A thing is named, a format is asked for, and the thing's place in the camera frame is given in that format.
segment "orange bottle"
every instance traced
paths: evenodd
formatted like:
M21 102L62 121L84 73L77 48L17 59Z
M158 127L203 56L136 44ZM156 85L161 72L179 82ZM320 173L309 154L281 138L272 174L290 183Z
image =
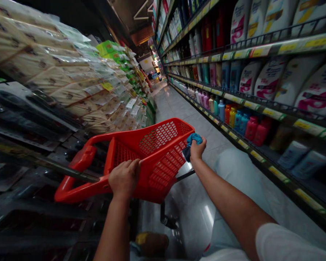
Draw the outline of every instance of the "orange bottle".
M231 105L227 104L225 108L225 123L229 124L229 113L231 112Z

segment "hand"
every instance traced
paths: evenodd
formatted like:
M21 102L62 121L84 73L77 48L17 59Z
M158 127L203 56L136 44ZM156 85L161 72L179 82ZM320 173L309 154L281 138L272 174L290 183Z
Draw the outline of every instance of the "hand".
M109 176L113 198L130 201L140 177L140 159L128 160L114 168Z
M203 142L201 144L197 144L195 140L192 141L191 145L191 161L195 161L198 159L202 159L202 154L206 148L206 139L201 136Z

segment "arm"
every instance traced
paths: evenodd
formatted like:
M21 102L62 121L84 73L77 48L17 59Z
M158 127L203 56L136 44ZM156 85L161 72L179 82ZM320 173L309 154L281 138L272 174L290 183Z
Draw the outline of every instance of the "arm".
M209 168L202 160L205 147L205 138L200 145L197 145L195 140L192 141L192 166L210 199L237 237L248 257L253 261L259 260L255 245L257 230L263 224L276 223L276 221L252 199Z
M129 261L129 202L138 184L139 174L138 159L123 162L110 173L113 199L93 261Z

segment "red shopping basket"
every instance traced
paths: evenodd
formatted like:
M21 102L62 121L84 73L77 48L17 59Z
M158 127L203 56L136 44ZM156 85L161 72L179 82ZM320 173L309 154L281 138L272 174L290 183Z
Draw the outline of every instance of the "red shopping basket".
M73 188L75 178L65 176L54 199L76 203L97 194L109 193L108 178L113 168L124 161L140 158L143 160L140 180L133 196L160 204L176 183L175 176L185 163L182 150L194 131L186 122L172 118L139 130L94 136L77 153L69 167L85 171L96 153L93 144L110 141L104 175L96 183L86 183L77 188Z

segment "forearm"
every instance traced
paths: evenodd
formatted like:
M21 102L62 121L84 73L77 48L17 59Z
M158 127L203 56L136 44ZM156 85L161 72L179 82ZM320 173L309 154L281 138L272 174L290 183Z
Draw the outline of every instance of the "forearm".
M129 200L113 198L93 261L129 261Z
M219 177L203 160L191 159L191 163L210 199L247 255L251 260L258 260L255 245L257 230L265 223L275 223L275 220L248 196Z

